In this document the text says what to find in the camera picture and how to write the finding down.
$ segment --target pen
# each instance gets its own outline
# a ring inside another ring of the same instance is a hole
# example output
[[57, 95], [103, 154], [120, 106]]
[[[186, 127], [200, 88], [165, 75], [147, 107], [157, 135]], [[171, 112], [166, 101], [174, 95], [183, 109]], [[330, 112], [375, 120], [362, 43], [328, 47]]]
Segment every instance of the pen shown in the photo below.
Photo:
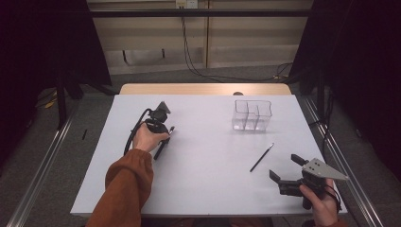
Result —
[[263, 153], [262, 157], [260, 157], [259, 160], [257, 160], [256, 164], [251, 168], [250, 172], [253, 171], [253, 169], [259, 164], [259, 162], [263, 159], [263, 157], [265, 157], [265, 155], [269, 152], [269, 150], [273, 147], [274, 143], [272, 143], [270, 145], [270, 147], [265, 151], [265, 153]]

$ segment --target transparent organizer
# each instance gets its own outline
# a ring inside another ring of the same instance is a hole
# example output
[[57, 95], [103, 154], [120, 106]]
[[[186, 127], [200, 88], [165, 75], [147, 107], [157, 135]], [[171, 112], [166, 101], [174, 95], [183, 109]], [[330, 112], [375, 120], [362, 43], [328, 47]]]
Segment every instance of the transparent organizer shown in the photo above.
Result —
[[271, 102], [264, 100], [236, 100], [233, 129], [265, 131], [271, 119]]

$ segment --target white tabletop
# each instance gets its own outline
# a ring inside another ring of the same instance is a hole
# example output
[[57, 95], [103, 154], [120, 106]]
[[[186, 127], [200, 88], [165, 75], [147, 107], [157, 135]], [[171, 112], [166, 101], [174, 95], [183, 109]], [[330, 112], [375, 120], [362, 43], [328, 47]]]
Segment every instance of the white tabletop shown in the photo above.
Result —
[[[266, 131], [234, 131], [237, 99], [268, 100]], [[298, 180], [292, 153], [323, 159], [295, 96], [116, 96], [92, 162], [71, 210], [88, 217], [104, 192], [109, 165], [123, 155], [130, 130], [146, 108], [164, 101], [175, 126], [169, 144], [153, 161], [154, 182], [142, 209], [149, 217], [283, 216], [305, 214], [302, 198], [282, 196], [269, 169], [283, 180]], [[274, 147], [253, 172], [268, 146]]]

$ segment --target wall outlet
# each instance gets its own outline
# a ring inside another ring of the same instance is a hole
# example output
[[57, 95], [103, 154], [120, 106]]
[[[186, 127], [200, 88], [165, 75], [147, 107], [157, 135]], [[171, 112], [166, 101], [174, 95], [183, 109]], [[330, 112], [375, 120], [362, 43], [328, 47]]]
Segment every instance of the wall outlet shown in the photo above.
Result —
[[186, 0], [186, 8], [187, 9], [197, 9], [198, 8], [198, 0]]
[[186, 0], [176, 0], [176, 9], [186, 9]]

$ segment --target brown sleeve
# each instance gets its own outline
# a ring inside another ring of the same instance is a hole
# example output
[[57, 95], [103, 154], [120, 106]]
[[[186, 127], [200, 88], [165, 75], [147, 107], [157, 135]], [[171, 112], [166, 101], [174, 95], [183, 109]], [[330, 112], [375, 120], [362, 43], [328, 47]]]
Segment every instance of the brown sleeve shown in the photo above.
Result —
[[141, 226], [141, 208], [153, 181], [151, 155], [132, 149], [106, 174], [106, 191], [86, 226]]
[[347, 227], [348, 224], [343, 219], [339, 219], [336, 223], [329, 226], [317, 226], [317, 227]]

